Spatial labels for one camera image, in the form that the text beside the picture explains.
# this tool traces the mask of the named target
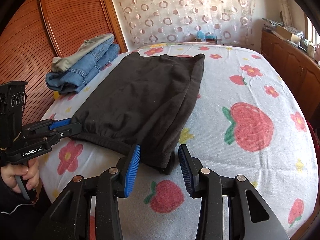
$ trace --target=sheer patterned curtain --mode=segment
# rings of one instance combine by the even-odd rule
[[[255,0],[113,0],[130,49],[194,41],[197,31],[223,44],[252,46]]]
[[[280,6],[281,6],[281,12],[282,12],[282,18],[285,25],[292,25],[292,19],[290,10],[288,7],[288,0],[280,0]]]

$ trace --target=blue jeans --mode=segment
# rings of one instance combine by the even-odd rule
[[[66,72],[50,72],[45,76],[48,88],[60,94],[79,93],[119,53],[119,45],[109,39],[82,57]]]

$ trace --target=logo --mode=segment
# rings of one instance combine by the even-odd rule
[[[22,156],[23,156],[23,157],[26,157],[26,156],[28,156],[28,155],[30,155],[30,154],[33,154],[33,153],[36,153],[36,152],[38,152],[38,151],[42,151],[42,147],[39,147],[39,148],[37,148],[37,149],[28,151],[27,153],[22,154]]]

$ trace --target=silver bolt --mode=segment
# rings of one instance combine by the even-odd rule
[[[82,177],[80,175],[77,175],[77,176],[73,177],[73,181],[74,182],[79,182],[79,181],[81,181],[81,179],[82,179]]]
[[[118,169],[117,168],[110,168],[109,169],[109,173],[110,174],[116,174],[118,172]]]
[[[243,175],[238,175],[238,176],[237,176],[237,179],[238,179],[239,181],[241,181],[241,182],[244,182],[244,181],[246,180],[246,177],[243,176]]]
[[[201,169],[201,173],[203,174],[209,174],[210,173],[210,170],[208,168],[202,168]]]

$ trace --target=bed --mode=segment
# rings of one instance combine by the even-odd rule
[[[146,57],[205,55],[197,103],[179,144],[219,175],[245,175],[292,236],[314,210],[318,166],[301,109],[272,66],[252,50],[207,43],[155,44],[136,51]],[[129,53],[106,65],[79,94],[57,98],[43,119],[72,117]],[[120,157],[90,143],[62,139],[39,157],[49,199],[53,202],[75,175],[97,176]],[[132,194],[118,203],[125,240],[195,239],[201,200],[186,192],[178,160],[170,175],[140,164]],[[224,198],[223,239],[229,239],[228,232]]]

